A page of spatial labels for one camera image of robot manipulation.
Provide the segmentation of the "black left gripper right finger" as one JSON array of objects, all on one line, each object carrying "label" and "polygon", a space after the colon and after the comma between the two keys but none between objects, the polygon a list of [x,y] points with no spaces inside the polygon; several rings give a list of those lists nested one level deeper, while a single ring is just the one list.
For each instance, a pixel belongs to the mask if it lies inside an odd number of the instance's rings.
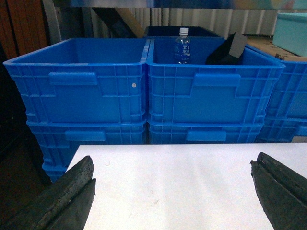
[{"label": "black left gripper right finger", "polygon": [[275,230],[307,228],[307,179],[266,153],[251,161],[259,202]]}]

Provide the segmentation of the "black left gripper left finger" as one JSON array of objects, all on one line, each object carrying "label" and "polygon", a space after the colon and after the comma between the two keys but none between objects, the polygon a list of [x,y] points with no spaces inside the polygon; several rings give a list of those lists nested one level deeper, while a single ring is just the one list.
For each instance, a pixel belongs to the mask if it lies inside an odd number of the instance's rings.
[{"label": "black left gripper left finger", "polygon": [[1,225],[2,230],[82,230],[95,196],[90,156],[83,157],[26,208]]}]

